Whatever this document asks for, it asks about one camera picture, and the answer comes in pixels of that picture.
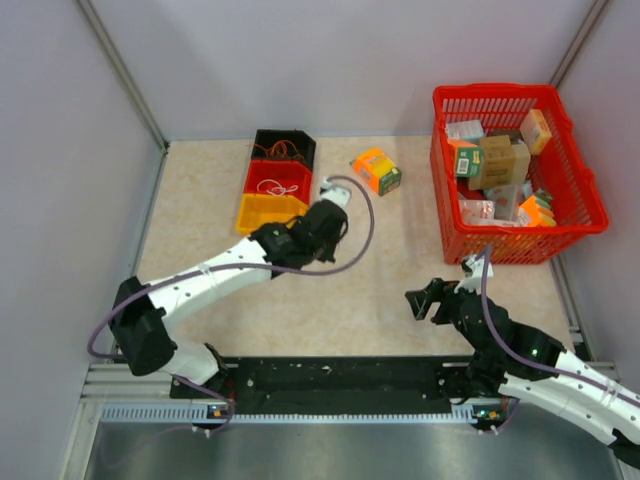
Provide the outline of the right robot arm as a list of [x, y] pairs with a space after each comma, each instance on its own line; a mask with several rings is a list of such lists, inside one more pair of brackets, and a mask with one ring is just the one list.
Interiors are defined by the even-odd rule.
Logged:
[[463, 373], [445, 378], [449, 398], [506, 396], [564, 419], [639, 466], [639, 397], [595, 370], [542, 330], [512, 320], [483, 292], [434, 278], [405, 294], [417, 320], [430, 307], [436, 325], [453, 326], [473, 347]]

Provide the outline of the yellow storage bin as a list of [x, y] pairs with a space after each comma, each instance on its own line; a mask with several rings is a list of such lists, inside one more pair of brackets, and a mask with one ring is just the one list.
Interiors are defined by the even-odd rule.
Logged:
[[243, 194], [236, 220], [236, 230], [249, 235], [266, 223], [287, 222], [304, 215], [308, 205], [294, 196]]

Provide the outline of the red storage bin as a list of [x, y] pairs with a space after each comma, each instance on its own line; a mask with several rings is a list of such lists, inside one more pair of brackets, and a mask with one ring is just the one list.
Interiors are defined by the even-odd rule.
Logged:
[[272, 196], [294, 196], [310, 203], [312, 172], [296, 161], [252, 160], [243, 192]]

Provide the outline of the orange green carton box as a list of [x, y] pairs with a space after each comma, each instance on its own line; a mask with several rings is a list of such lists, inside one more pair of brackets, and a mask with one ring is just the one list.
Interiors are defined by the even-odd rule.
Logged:
[[380, 148], [372, 148], [349, 162], [352, 170], [380, 197], [397, 189], [403, 173]]

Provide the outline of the clear wrapped white packet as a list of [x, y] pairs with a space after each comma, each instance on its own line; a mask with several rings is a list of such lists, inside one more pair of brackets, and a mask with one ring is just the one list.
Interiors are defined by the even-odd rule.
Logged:
[[461, 220], [468, 226], [487, 226], [495, 223], [495, 204], [490, 200], [460, 200]]

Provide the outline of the black storage bin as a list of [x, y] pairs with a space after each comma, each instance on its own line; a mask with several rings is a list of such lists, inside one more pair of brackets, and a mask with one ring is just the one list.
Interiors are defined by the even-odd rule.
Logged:
[[258, 129], [251, 160], [296, 161], [314, 170], [317, 142], [302, 130]]

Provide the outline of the orange yellow packet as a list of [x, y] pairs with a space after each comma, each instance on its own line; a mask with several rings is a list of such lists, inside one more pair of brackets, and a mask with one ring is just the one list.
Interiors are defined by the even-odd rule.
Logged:
[[526, 227], [555, 227], [557, 225], [555, 215], [550, 205], [532, 195], [519, 207], [517, 222]]

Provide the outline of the green white box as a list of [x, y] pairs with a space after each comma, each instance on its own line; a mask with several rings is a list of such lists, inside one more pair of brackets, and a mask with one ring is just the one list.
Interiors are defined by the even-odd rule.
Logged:
[[483, 148], [463, 140], [450, 140], [449, 145], [454, 155], [455, 176], [459, 178], [479, 176], [484, 160]]

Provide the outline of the red plastic basket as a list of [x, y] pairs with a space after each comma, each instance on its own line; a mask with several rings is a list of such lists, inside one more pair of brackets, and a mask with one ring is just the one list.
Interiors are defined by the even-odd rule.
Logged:
[[[497, 264], [540, 264], [587, 235], [604, 232], [609, 219], [595, 176], [586, 166], [573, 135], [573, 123], [550, 85], [474, 83], [438, 86], [433, 92], [434, 122], [430, 150], [444, 260], [456, 264], [486, 245]], [[517, 127], [531, 109], [540, 110], [552, 138], [529, 165], [534, 188], [551, 194], [553, 227], [467, 225], [461, 217], [453, 153], [446, 139], [449, 122], [478, 120], [486, 131]]]

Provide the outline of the brown cardboard box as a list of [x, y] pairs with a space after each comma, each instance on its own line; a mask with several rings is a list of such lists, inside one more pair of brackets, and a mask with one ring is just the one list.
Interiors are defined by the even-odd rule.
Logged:
[[468, 180], [470, 190], [489, 190], [505, 185], [523, 184], [531, 155], [523, 141], [512, 143], [508, 135], [483, 137], [480, 173]]

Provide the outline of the beige orange box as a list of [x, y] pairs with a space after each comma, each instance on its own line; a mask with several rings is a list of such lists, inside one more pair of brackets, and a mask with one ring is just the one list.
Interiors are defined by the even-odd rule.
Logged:
[[528, 111], [519, 130], [531, 155], [539, 155], [552, 138], [549, 125], [539, 109]]

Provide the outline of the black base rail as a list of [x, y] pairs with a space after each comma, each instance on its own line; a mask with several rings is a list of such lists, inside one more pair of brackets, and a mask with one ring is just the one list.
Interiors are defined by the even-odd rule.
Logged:
[[226, 357], [226, 376], [206, 387], [245, 415], [448, 413], [477, 395], [466, 356]]

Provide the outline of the aluminium corner post left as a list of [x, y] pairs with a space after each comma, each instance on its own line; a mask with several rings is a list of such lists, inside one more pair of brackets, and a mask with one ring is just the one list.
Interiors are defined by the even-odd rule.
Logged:
[[82, 15], [89, 31], [94, 36], [102, 54], [109, 64], [116, 80], [122, 87], [134, 112], [162, 153], [168, 150], [169, 142], [155, 120], [147, 101], [138, 87], [130, 69], [114, 43], [94, 3], [90, 0], [75, 0], [75, 6]]

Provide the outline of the aluminium corner post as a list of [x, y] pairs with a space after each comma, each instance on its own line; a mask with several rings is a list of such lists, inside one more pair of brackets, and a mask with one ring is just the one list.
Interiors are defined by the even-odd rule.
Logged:
[[612, 3], [612, 0], [593, 0], [591, 2], [589, 10], [551, 75], [548, 81], [549, 85], [555, 89], [560, 88], [582, 51], [604, 20]]
[[114, 43], [94, 3], [90, 0], [75, 0], [75, 6], [82, 15], [89, 31], [94, 36], [102, 54], [109, 64], [116, 80], [122, 87], [134, 112], [162, 153], [168, 150], [169, 142], [155, 120], [147, 101], [138, 87], [130, 69]]

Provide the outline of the aluminium corner post right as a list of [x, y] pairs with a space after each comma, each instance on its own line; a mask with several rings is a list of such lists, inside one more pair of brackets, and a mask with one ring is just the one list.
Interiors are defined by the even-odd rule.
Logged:
[[582, 51], [604, 20], [612, 3], [612, 0], [593, 0], [591, 2], [589, 10], [551, 75], [548, 81], [549, 85], [555, 89], [560, 88]]

